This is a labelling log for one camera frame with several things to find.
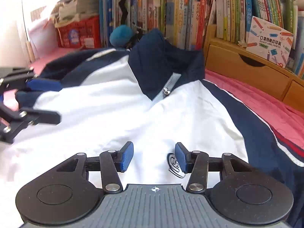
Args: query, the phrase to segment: red basket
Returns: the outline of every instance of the red basket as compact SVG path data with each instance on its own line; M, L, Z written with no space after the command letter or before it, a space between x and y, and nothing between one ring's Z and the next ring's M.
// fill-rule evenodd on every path
M101 48L99 16L57 28L58 46L63 48Z

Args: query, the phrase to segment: blue pom-pom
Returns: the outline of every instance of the blue pom-pom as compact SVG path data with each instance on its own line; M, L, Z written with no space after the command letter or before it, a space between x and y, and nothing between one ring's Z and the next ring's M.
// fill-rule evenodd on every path
M110 35L110 43L114 47L123 47L134 35L132 29L126 25L121 25L113 30Z

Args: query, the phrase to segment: white stripe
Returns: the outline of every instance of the white stripe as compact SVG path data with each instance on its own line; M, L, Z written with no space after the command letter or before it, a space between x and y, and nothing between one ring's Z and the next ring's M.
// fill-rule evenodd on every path
M226 91L226 90L224 90L224 89L221 89L221 90L225 91L225 92L228 93L231 97L233 97L234 99L236 99L237 101L239 101L239 102L241 102L243 105L245 105L242 101L240 101L238 98L236 98L235 96L233 96L233 94L231 94L230 92L228 92L228 91ZM262 122L264 122L264 123L267 125L267 127L270 129L270 131L273 133L273 136L275 137L275 140L276 140L276 142L277 142L278 148L281 149L281 150L287 155L287 157L288 157L293 163L295 163L297 166L304 167L304 163L303 163L302 161L298 160L295 156L293 156L293 155L291 154L291 152L288 151L288 149L287 149L285 146L283 146L282 144L280 144L280 143L278 142L277 137L276 137L275 133L273 132L273 130L270 128L269 124L268 124L267 122L265 122L265 120L262 119L262 118L261 118L258 114L256 114L253 110L251 110L247 105L245 105L245 106L246 106L253 114L255 114Z

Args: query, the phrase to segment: pink bedsheet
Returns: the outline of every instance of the pink bedsheet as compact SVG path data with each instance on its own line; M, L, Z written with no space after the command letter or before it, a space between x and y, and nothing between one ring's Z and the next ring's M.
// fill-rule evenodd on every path
M39 74L50 61L57 59L74 49L58 48L52 54L39 59L31 66ZM304 149L304 114L283 104L274 97L240 81L206 70L206 79L215 83L219 88L232 93L251 110L257 113L280 134ZM18 103L15 92L4 94L4 104L16 110Z

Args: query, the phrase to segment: yellow book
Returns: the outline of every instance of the yellow book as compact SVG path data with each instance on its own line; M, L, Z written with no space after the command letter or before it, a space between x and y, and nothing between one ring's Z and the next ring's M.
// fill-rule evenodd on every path
M177 40L178 40L178 15L179 15L179 0L174 0L173 44L175 46L177 46Z

